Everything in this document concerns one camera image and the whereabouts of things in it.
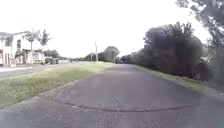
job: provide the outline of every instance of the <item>overcast sky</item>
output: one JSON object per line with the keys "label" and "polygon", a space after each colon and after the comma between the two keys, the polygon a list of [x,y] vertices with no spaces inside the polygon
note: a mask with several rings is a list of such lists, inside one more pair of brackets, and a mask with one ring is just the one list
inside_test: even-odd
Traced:
{"label": "overcast sky", "polygon": [[80,57],[116,46],[121,55],[138,51],[150,27],[193,23],[202,42],[209,36],[202,26],[179,9],[175,0],[0,0],[0,31],[46,29],[51,40],[45,49],[63,56]]}

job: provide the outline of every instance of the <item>building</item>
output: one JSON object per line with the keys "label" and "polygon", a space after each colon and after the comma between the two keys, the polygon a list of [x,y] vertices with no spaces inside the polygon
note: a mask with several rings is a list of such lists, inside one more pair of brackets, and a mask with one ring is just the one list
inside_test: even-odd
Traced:
{"label": "building", "polygon": [[41,50],[27,49],[30,45],[24,35],[28,31],[9,34],[0,32],[0,66],[10,66],[12,63],[16,64],[33,64],[41,63],[44,55]]}

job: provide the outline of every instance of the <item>road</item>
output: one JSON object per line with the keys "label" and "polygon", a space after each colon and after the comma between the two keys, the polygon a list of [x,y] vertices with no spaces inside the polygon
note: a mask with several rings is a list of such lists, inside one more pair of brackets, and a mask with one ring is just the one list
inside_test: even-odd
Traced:
{"label": "road", "polygon": [[72,64],[71,63],[60,63],[57,65],[44,65],[44,66],[36,66],[36,67],[21,69],[21,70],[0,72],[0,78],[7,77],[7,76],[14,76],[14,75],[35,73],[35,72],[46,71],[46,70],[68,67],[68,66],[74,66],[74,65],[80,65],[80,64],[84,64],[84,63],[88,63],[88,62],[80,61],[80,62],[73,62]]}
{"label": "road", "polygon": [[223,128],[223,103],[116,65],[0,110],[1,128]]}

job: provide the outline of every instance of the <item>grass verge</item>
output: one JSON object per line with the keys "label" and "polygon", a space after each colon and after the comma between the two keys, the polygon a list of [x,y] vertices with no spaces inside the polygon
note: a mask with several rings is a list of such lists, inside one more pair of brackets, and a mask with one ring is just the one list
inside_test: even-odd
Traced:
{"label": "grass verge", "polygon": [[200,93],[202,93],[206,96],[209,96],[209,97],[212,97],[216,100],[224,102],[223,93],[219,90],[216,90],[214,88],[209,87],[208,83],[200,82],[200,81],[189,79],[189,78],[186,78],[186,77],[173,76],[173,75],[153,71],[153,70],[150,70],[150,69],[147,69],[147,68],[143,68],[143,67],[139,67],[139,68],[142,68],[143,70],[146,70],[147,72],[149,72],[150,74],[152,74],[154,76],[158,76],[158,77],[163,78],[165,80],[177,83],[178,85],[184,86],[186,88],[193,89],[193,90],[195,90],[197,92],[200,92]]}
{"label": "grass verge", "polygon": [[111,63],[88,63],[29,75],[0,79],[0,107],[13,104],[66,83],[98,73]]}

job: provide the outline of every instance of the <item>pole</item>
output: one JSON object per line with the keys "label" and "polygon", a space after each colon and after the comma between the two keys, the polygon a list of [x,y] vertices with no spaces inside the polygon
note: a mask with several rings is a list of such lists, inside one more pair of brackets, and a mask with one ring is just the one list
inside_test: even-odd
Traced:
{"label": "pole", "polygon": [[92,61],[92,58],[93,58],[93,53],[92,53],[92,51],[91,51],[91,54],[90,54],[90,55],[91,55],[91,56],[90,56],[90,57],[91,57],[90,60]]}
{"label": "pole", "polygon": [[96,46],[96,62],[98,62],[98,53],[97,53],[97,45],[96,45],[96,42],[95,42],[95,46]]}

